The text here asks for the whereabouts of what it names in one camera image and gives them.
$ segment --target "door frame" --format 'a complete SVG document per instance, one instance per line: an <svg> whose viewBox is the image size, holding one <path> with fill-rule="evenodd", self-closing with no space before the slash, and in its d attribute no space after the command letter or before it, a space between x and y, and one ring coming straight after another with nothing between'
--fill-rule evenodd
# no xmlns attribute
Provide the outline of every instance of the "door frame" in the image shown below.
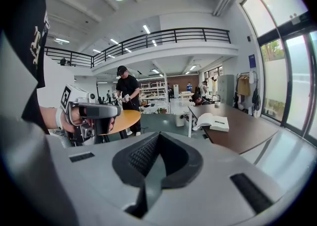
<svg viewBox="0 0 317 226"><path fill-rule="evenodd" d="M316 31L313 28L307 28L305 30L298 31L296 33L292 33L290 35L287 35L282 38L283 44L284 44L284 52L285 52L285 58L286 58L286 68L287 68L287 94L286 94L286 102L285 102L285 109L284 109L284 115L282 118L281 126L286 127L287 129L290 129L291 131L297 133L301 137L304 137L305 139L309 140L312 143L315 143L315 139L311 137L308 134L308 131L310 130L312 123L313 123L313 117L316 110L316 97L317 97L317 87L316 87L316 56L313 48L313 44L310 38L309 33ZM292 38L296 38L299 36L304 37L304 41L306 44L307 54L309 57L309 65L310 65L310 78L311 78L311 87L310 87L310 99L309 99L309 106L306 112L306 118L303 125L303 129L300 130L290 124L287 123L287 119L290 112L291 107L291 101L292 101L292 90L293 90L293 74L292 74L292 63L290 58L289 49L287 47L286 41Z"/></svg>

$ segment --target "brown wall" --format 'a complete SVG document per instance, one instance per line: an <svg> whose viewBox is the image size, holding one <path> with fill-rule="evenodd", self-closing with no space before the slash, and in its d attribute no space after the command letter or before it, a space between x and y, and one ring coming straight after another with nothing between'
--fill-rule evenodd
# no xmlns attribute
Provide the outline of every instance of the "brown wall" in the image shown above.
<svg viewBox="0 0 317 226"><path fill-rule="evenodd" d="M195 87L198 87L199 84L199 76L198 75L186 75L186 76L176 76L176 77L168 77L167 82L171 89L173 89L174 84L178 84L178 91L181 93L182 91L186 91L186 87L188 82L193 86L192 92L195 91Z"/></svg>

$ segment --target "black railing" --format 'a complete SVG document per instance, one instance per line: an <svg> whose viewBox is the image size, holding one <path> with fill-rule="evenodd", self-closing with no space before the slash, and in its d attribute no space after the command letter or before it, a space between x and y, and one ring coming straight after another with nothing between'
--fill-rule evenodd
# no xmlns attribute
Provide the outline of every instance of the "black railing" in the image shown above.
<svg viewBox="0 0 317 226"><path fill-rule="evenodd" d="M151 32L120 42L94 56L76 53L59 48L45 47L45 53L58 63L65 58L65 65L94 67L109 58L115 58L129 52L186 41L213 42L221 41L231 44L229 31L214 28L177 28Z"/></svg>
<svg viewBox="0 0 317 226"><path fill-rule="evenodd" d="M65 58L65 65L68 66L79 66L79 67L93 67L93 56L88 54L82 54L77 52L72 52L69 50L63 50L54 47L46 47L44 52L51 59L55 60L57 63Z"/></svg>
<svg viewBox="0 0 317 226"><path fill-rule="evenodd" d="M96 66L109 58L118 57L129 53L158 45L178 43L179 41L222 41L231 44L229 31L214 28L177 28L151 32L120 42L111 46L93 58L93 66Z"/></svg>

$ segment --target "book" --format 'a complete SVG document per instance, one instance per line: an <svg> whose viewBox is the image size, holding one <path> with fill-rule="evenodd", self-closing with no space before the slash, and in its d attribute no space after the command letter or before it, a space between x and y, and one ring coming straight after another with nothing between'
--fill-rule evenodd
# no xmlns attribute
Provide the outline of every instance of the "book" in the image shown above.
<svg viewBox="0 0 317 226"><path fill-rule="evenodd" d="M214 116L211 113L202 114L198 120L197 125L193 130L198 130L201 126L210 126L209 129L229 132L229 124L227 117Z"/></svg>

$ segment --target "black pants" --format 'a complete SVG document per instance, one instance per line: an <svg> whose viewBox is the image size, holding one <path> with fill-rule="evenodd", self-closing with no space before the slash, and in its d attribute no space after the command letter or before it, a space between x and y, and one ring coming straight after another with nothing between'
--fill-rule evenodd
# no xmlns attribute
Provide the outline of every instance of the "black pants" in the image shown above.
<svg viewBox="0 0 317 226"><path fill-rule="evenodd" d="M127 103L122 102L122 108L124 110L136 110L139 112L139 99L136 99L136 100L132 99L132 101L129 101ZM133 133L141 132L141 121L138 120L138 122L130 126L130 130Z"/></svg>

